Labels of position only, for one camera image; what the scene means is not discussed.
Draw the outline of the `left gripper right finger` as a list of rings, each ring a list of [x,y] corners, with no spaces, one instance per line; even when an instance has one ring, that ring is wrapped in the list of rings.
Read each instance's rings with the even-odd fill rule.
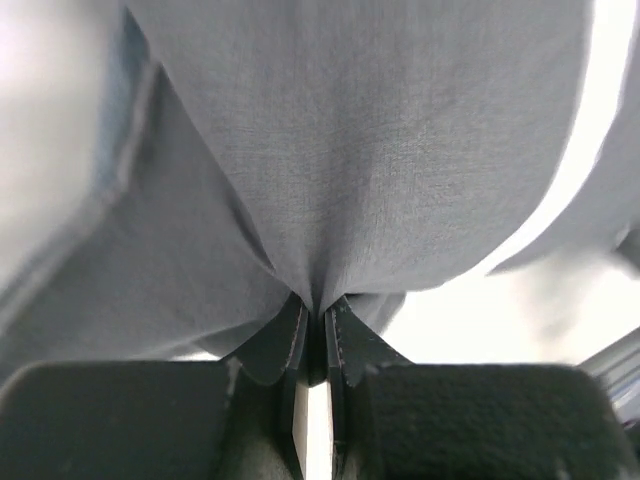
[[[345,300],[326,313],[336,479],[635,479],[598,383],[549,364],[415,364]]]

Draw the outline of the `grey striped pillowcase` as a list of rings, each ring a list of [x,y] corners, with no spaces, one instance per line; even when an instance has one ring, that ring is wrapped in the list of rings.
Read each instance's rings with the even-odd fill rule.
[[[121,1],[80,210],[1,297],[1,374],[223,353],[290,295],[410,291],[639,221],[635,1]]]

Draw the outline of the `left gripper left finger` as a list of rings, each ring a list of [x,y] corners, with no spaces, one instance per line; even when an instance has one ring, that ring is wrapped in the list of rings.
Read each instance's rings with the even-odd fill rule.
[[[306,309],[217,361],[39,364],[1,391],[5,479],[300,479]]]

